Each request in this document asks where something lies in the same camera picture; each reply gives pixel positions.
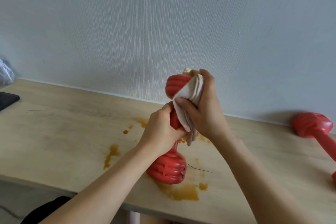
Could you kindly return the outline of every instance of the light wood tabletop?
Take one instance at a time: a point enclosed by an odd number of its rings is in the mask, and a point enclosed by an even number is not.
[[[0,112],[0,175],[73,192],[134,147],[146,119],[161,107],[26,80],[3,91],[21,100]],[[336,164],[315,140],[285,126],[227,119],[305,209],[323,223],[336,223],[336,187],[330,177]],[[190,147],[178,147],[188,163],[182,184],[158,184],[144,174],[122,207],[187,223],[255,223],[221,155],[206,138],[197,138]]]

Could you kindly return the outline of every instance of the gray floor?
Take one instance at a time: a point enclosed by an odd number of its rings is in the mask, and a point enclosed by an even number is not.
[[[32,210],[60,196],[71,197],[73,194],[0,180],[0,223],[19,224]],[[119,210],[112,223],[125,221],[126,211]]]

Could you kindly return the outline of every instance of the person's left arm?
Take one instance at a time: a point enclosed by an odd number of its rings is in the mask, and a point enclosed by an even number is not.
[[[172,104],[152,113],[138,145],[40,224],[109,224],[127,194],[156,158],[186,135],[169,124]]]

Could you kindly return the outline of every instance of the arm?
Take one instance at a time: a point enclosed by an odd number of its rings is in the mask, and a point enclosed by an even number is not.
[[[253,157],[231,132],[216,96],[215,81],[201,69],[205,79],[198,109],[186,99],[175,99],[188,112],[196,129],[210,139],[228,163],[258,224],[313,224],[316,221]]]
[[[138,145],[40,224],[109,224],[127,194],[153,161],[186,135],[169,124],[171,104],[152,113]]]

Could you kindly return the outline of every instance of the cleaning rag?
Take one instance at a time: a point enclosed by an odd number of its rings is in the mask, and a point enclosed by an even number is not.
[[[193,125],[192,120],[190,119],[189,114],[176,103],[175,98],[182,97],[189,99],[196,107],[198,107],[203,91],[203,85],[204,85],[203,76],[197,74],[194,77],[192,77],[192,79],[189,82],[187,82],[187,84],[183,86],[183,88],[180,89],[173,97],[173,105],[176,110],[178,120],[180,121],[181,125],[187,132],[191,132],[189,136],[185,138],[185,141],[187,142],[188,146],[191,145],[192,141],[196,140],[197,131]]]

